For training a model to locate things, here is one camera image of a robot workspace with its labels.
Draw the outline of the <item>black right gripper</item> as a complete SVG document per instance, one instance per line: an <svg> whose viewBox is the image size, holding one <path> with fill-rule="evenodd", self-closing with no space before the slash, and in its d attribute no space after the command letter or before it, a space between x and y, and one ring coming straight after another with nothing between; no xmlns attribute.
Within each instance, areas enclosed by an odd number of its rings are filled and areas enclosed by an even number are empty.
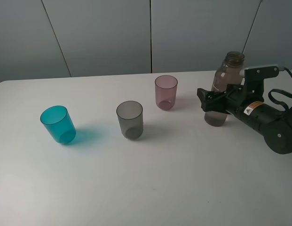
<svg viewBox="0 0 292 226"><path fill-rule="evenodd" d="M264 117L264 85L231 85L231 92L197 89L197 96L204 112L231 114L236 118Z"/></svg>

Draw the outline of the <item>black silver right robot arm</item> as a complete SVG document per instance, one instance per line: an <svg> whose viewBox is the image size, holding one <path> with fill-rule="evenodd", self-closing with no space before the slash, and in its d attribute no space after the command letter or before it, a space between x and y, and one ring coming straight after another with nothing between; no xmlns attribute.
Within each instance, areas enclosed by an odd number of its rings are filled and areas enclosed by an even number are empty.
<svg viewBox="0 0 292 226"><path fill-rule="evenodd" d="M204 112L231 114L264 137L278 154L292 153L292 107L280 111L264 103L261 88L247 92L245 85L229 84L226 91L197 89Z"/></svg>

